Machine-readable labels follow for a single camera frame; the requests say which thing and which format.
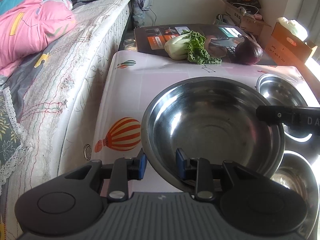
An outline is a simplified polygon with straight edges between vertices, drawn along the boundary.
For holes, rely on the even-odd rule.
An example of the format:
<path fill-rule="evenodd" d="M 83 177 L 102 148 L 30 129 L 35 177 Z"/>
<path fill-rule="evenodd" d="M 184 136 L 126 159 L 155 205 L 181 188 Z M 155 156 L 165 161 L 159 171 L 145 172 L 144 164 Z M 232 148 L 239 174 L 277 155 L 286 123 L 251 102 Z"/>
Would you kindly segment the white mattress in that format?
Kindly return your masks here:
<path fill-rule="evenodd" d="M 27 57 L 5 85 L 21 139 L 1 143 L 1 155 L 21 150 L 22 157 L 2 186 L 1 239 L 22 232 L 14 211 L 19 196 L 91 157 L 103 88 L 131 0 L 98 0 L 74 14 L 75 28 Z"/>

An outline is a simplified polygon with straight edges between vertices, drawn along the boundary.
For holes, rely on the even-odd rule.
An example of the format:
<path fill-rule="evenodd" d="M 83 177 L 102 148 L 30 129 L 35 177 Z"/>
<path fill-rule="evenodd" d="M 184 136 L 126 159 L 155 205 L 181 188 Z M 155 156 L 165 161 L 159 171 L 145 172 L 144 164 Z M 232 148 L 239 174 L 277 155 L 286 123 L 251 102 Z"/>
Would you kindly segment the shallow steel dish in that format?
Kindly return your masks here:
<path fill-rule="evenodd" d="M 271 179 L 295 191 L 304 199 L 308 214 L 299 234 L 305 239 L 319 239 L 319 187 L 307 159 L 299 153 L 285 151 L 282 162 Z"/>

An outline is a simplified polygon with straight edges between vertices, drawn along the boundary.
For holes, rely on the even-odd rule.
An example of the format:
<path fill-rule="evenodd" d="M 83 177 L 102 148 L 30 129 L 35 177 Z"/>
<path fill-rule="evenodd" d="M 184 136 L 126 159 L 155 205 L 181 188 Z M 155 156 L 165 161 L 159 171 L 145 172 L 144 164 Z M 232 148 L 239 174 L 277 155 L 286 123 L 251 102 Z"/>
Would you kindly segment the open brown cardboard box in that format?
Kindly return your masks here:
<path fill-rule="evenodd" d="M 219 1 L 225 5 L 224 14 L 227 15 L 237 27 L 250 35 L 253 35 L 257 41 L 263 32 L 263 28 L 265 26 L 270 27 L 259 14 L 257 7 L 249 9 L 246 5 L 241 3 L 234 6 L 226 0 Z"/>

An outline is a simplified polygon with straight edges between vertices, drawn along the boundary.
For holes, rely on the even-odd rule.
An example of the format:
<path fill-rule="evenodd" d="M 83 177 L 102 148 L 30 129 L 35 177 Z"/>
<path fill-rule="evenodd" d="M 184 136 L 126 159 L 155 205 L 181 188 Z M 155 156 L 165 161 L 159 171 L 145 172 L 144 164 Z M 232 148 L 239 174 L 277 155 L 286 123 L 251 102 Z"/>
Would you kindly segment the white plastic bag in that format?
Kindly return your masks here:
<path fill-rule="evenodd" d="M 279 22 L 284 28 L 289 30 L 292 35 L 296 36 L 301 41 L 305 41 L 307 39 L 307 30 L 296 20 L 288 20 L 285 17 L 279 17 L 277 18 L 277 22 Z"/>

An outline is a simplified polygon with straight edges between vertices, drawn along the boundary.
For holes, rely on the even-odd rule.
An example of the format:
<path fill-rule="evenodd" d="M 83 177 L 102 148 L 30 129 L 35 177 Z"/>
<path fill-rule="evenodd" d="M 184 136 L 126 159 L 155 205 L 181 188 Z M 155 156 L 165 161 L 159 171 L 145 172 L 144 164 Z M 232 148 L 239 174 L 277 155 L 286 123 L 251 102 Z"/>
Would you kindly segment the green floral pillow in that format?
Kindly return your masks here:
<path fill-rule="evenodd" d="M 24 128 L 17 122 L 9 87 L 1 90 L 1 186 L 21 162 L 25 153 Z"/>

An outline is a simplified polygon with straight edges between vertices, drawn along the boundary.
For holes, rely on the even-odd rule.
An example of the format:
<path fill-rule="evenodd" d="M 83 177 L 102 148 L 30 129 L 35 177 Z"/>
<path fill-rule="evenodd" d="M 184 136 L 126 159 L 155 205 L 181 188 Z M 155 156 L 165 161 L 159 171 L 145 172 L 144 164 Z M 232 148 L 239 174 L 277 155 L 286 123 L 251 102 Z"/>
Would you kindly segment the pink quilt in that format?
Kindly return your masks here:
<path fill-rule="evenodd" d="M 76 25 L 71 0 L 1 1 L 1 78 Z"/>

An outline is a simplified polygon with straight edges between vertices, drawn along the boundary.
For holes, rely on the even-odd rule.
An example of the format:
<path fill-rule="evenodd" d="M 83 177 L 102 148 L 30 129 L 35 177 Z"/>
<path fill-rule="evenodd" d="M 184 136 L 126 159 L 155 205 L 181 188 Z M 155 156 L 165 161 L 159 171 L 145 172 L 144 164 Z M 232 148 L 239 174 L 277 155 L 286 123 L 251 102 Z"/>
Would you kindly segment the medium steel bowl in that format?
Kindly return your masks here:
<path fill-rule="evenodd" d="M 271 105 L 303 107 L 308 105 L 291 83 L 274 74 L 261 75 L 257 80 L 256 89 Z M 285 124 L 283 128 L 285 135 L 297 142 L 307 142 L 312 137 L 311 133 L 292 129 Z"/>

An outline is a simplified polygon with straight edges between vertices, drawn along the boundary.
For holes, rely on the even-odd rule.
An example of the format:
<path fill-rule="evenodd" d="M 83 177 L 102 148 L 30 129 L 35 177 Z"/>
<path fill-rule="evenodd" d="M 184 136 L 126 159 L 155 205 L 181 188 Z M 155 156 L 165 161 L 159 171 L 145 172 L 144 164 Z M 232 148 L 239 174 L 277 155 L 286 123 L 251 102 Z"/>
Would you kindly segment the pink balloon tablecloth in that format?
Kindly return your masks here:
<path fill-rule="evenodd" d="M 92 157 L 108 164 L 144 150 L 150 166 L 135 191 L 192 191 L 194 182 L 178 175 L 178 148 L 213 164 L 233 160 L 268 177 L 284 151 L 313 163 L 319 137 L 260 122 L 255 111 L 267 103 L 318 106 L 295 67 L 195 65 L 120 51 L 100 102 Z"/>

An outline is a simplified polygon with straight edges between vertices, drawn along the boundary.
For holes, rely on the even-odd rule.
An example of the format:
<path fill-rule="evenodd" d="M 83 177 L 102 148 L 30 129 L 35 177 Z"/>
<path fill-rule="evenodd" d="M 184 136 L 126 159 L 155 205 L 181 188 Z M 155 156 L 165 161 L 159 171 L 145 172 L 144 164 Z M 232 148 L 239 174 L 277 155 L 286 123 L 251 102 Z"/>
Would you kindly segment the large steel bowl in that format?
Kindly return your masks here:
<path fill-rule="evenodd" d="M 175 161 L 177 148 L 188 157 L 212 164 L 235 161 L 266 177 L 273 176 L 284 154 L 281 124 L 268 125 L 256 116 L 268 101 L 255 89 L 222 77 L 195 77 L 158 93 L 141 122 L 144 153 L 169 184 L 193 192 L 195 182 L 182 181 Z"/>

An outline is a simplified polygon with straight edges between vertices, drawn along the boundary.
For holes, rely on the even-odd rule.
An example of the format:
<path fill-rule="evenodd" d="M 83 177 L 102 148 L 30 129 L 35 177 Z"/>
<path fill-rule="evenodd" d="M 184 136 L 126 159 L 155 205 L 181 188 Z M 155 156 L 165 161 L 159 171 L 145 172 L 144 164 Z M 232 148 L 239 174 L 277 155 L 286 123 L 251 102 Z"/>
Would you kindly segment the red onion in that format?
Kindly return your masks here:
<path fill-rule="evenodd" d="M 261 46 L 249 37 L 243 37 L 243 41 L 235 48 L 235 59 L 239 64 L 253 65 L 263 57 Z"/>

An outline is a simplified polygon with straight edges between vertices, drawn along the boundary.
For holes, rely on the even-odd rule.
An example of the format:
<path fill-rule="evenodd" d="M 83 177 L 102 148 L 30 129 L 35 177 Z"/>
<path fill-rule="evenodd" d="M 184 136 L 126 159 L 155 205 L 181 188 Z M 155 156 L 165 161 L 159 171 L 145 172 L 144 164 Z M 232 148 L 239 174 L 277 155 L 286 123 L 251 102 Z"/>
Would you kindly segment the orange cardboard box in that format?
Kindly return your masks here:
<path fill-rule="evenodd" d="M 312 41 L 300 40 L 277 22 L 265 51 L 279 66 L 297 66 L 311 59 L 317 48 Z"/>

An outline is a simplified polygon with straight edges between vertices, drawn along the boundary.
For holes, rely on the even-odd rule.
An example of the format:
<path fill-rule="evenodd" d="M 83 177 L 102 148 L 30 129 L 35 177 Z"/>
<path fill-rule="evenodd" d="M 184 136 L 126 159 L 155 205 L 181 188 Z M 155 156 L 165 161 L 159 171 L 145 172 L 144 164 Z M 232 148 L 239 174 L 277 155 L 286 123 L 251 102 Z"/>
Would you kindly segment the green bok choy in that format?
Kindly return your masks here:
<path fill-rule="evenodd" d="M 173 60 L 187 60 L 194 64 L 221 64 L 205 49 L 206 38 L 196 31 L 183 31 L 180 36 L 168 40 L 164 50 Z"/>

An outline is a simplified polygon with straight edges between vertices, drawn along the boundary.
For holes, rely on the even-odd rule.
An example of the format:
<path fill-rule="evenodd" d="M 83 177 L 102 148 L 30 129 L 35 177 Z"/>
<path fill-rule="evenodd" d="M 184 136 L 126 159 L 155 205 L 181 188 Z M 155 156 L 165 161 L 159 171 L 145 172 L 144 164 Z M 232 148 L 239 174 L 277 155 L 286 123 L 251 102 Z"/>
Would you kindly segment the dark printed flat box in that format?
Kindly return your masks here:
<path fill-rule="evenodd" d="M 187 24 L 137 28 L 137 51 L 195 64 L 276 63 L 254 36 L 232 25 Z"/>

